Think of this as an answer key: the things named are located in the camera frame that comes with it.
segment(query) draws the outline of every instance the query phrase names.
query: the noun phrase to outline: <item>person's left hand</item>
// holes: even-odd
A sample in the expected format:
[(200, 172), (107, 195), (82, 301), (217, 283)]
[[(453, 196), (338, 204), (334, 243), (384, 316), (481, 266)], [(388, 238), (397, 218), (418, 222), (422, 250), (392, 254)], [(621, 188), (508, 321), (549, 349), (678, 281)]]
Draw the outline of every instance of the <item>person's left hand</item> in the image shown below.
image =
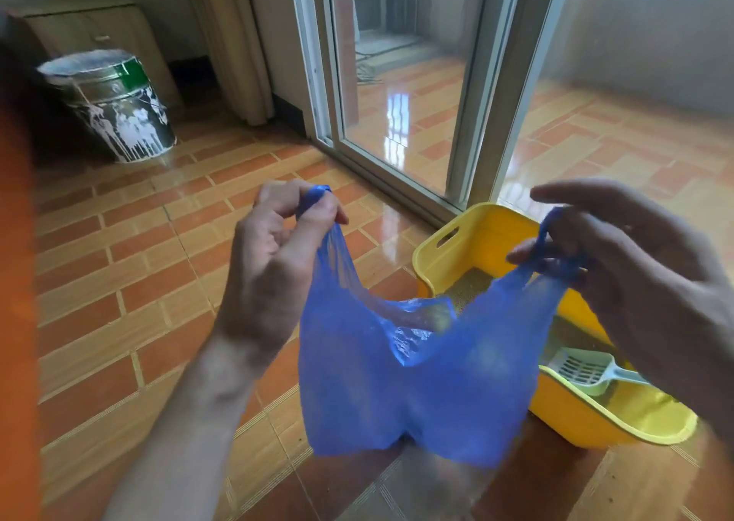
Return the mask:
[(313, 185), (302, 180), (265, 183), (232, 242), (227, 286), (215, 332), (242, 346), (265, 368), (296, 328), (306, 303), (316, 252), (334, 222), (348, 218), (331, 192), (284, 227)]

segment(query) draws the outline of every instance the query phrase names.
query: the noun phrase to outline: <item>light green litter scoop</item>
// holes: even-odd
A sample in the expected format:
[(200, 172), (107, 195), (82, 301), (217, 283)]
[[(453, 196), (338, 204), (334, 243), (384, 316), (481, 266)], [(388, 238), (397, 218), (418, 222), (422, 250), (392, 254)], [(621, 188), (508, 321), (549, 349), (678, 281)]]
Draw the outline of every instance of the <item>light green litter scoop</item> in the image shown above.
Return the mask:
[(592, 397), (601, 396), (612, 380), (651, 385), (634, 370), (618, 367), (614, 357), (609, 353), (598, 350), (564, 347), (550, 360), (548, 368), (555, 370), (583, 393)]

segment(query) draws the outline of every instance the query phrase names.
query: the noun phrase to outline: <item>metal bucket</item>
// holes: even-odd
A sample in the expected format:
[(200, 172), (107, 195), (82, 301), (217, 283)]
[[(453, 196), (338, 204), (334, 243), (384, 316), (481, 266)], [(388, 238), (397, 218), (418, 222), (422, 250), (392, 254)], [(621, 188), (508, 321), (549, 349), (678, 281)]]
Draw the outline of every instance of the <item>metal bucket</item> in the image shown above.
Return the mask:
[(38, 71), (118, 162), (148, 160), (175, 145), (165, 107), (134, 55), (98, 49), (45, 62)]

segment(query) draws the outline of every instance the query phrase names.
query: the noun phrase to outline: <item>blue plastic bag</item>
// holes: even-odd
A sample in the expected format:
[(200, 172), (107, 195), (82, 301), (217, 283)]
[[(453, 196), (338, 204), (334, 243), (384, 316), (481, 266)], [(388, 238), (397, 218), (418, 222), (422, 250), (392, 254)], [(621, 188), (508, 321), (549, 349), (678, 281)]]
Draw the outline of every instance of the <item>blue plastic bag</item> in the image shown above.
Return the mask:
[[(300, 212), (325, 190), (311, 189)], [(549, 217), (527, 263), (496, 279), (459, 317), (447, 297), (395, 302), (369, 293), (335, 224), (318, 249), (300, 329), (301, 405), (315, 453), (385, 449), (408, 433), (447, 459), (501, 461), (580, 263), (559, 260), (552, 275), (531, 280), (544, 261)]]

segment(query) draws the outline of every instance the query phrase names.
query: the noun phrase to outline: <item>litter box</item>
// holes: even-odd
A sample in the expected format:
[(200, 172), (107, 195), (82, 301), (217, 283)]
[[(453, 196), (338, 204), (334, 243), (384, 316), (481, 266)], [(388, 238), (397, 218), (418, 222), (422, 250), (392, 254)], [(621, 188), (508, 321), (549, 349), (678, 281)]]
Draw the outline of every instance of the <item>litter box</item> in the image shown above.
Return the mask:
[[(473, 206), (416, 249), (412, 263), (418, 296), (447, 293), (470, 270), (501, 277), (513, 268), (505, 261), (507, 252), (521, 241), (537, 237), (537, 233), (538, 223), (514, 210), (497, 204)], [(567, 291), (558, 316), (581, 337), (588, 338), (587, 348), (616, 351), (577, 292)], [(553, 328), (550, 332), (549, 341), (555, 337)], [(688, 439), (697, 423), (690, 409), (654, 387), (615, 384), (604, 399), (594, 399), (544, 365), (539, 365), (530, 410), (580, 448), (633, 442), (673, 445)]]

